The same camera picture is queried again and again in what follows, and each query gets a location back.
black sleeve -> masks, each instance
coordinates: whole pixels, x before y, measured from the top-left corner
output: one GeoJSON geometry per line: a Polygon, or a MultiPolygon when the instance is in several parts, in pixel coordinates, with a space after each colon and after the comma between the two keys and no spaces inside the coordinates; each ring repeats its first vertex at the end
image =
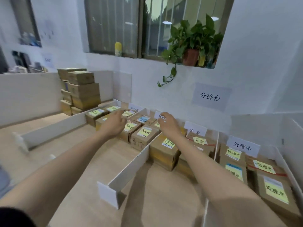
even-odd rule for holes
{"type": "Polygon", "coordinates": [[[3,227],[36,227],[26,213],[7,207],[0,207],[0,225],[3,227]]]}

white paper sign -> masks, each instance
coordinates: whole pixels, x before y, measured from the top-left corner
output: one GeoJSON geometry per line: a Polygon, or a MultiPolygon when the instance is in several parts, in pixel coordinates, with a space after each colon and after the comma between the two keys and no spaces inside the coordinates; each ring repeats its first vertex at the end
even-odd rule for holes
{"type": "Polygon", "coordinates": [[[205,136],[207,132],[207,128],[203,126],[199,126],[197,124],[194,124],[192,122],[186,121],[184,124],[184,128],[187,129],[187,134],[190,132],[193,132],[197,135],[205,136]]]}
{"type": "Polygon", "coordinates": [[[229,136],[229,139],[227,141],[227,146],[230,148],[244,151],[247,155],[252,156],[252,157],[257,157],[259,150],[260,150],[260,145],[251,143],[249,141],[234,137],[234,136],[229,136]]]}
{"type": "Polygon", "coordinates": [[[196,83],[191,103],[223,112],[231,92],[232,89],[228,87],[196,83]]]}
{"type": "Polygon", "coordinates": [[[130,109],[132,111],[135,111],[135,112],[138,112],[138,111],[143,110],[143,107],[137,106],[137,105],[135,105],[133,103],[129,103],[128,104],[128,109],[130,109]]]}
{"type": "Polygon", "coordinates": [[[41,53],[43,57],[43,65],[47,68],[55,68],[53,55],[51,53],[41,53]]]}
{"type": "Polygon", "coordinates": [[[158,118],[165,119],[165,117],[162,116],[161,113],[162,113],[162,112],[156,111],[155,114],[154,114],[154,118],[155,118],[155,119],[158,119],[158,118]]]}

person's left hand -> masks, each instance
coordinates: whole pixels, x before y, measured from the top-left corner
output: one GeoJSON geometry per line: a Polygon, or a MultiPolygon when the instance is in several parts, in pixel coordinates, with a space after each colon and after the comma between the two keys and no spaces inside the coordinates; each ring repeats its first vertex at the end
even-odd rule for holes
{"type": "Polygon", "coordinates": [[[120,134],[126,124],[126,118],[121,118],[124,111],[115,111],[110,116],[108,116],[107,120],[104,124],[101,125],[99,132],[108,136],[109,139],[120,134]]]}

person's left arm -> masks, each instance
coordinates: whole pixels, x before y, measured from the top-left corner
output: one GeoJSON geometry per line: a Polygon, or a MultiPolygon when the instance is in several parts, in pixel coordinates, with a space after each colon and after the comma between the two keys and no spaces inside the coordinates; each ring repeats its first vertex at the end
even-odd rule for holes
{"type": "Polygon", "coordinates": [[[47,226],[97,150],[124,129],[123,111],[113,113],[92,137],[35,171],[0,200],[0,207],[24,211],[34,223],[47,226]]]}

forearm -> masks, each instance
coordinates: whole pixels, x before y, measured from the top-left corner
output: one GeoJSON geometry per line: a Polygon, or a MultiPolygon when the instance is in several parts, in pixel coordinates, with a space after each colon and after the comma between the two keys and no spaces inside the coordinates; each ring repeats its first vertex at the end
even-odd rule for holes
{"type": "Polygon", "coordinates": [[[255,192],[199,151],[191,141],[178,137],[175,144],[226,226],[285,226],[255,192]]]}
{"type": "Polygon", "coordinates": [[[19,183],[0,200],[0,206],[23,210],[37,226],[46,226],[107,140],[105,133],[99,132],[75,145],[19,183]]]}

